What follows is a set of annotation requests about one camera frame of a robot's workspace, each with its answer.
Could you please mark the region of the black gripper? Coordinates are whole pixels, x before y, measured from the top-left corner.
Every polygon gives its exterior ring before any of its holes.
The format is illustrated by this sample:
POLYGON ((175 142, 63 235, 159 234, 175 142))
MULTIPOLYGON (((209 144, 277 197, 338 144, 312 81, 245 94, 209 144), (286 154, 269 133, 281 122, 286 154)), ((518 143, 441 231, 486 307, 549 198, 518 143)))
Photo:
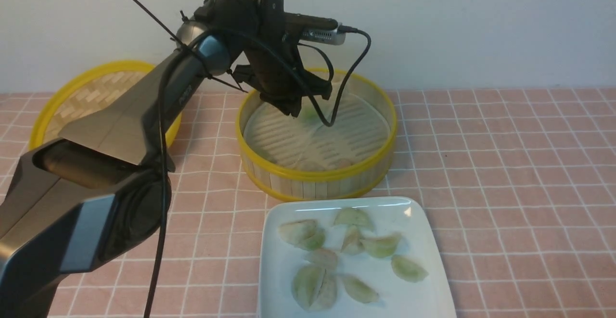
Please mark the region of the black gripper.
POLYGON ((233 39, 232 57, 244 53, 248 64, 238 64, 232 71, 232 78, 238 84, 248 84, 260 94, 263 101, 270 103, 283 115, 299 118, 304 97, 332 96, 332 62, 323 51, 319 53, 327 64, 327 79, 308 72, 302 63, 299 46, 303 39, 266 40, 233 39))

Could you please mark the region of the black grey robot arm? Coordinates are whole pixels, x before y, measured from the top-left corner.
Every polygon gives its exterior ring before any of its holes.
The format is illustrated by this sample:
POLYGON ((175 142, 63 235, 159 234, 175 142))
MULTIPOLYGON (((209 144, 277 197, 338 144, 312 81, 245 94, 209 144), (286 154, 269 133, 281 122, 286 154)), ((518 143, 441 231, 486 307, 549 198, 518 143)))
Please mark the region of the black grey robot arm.
POLYGON ((329 99, 304 70, 301 40, 339 45, 340 23, 284 0, 204 0, 177 47, 108 107, 71 121, 17 162, 1 204, 1 316, 45 318, 59 283, 164 233, 175 167, 167 130, 204 79, 229 73, 285 115, 329 99))

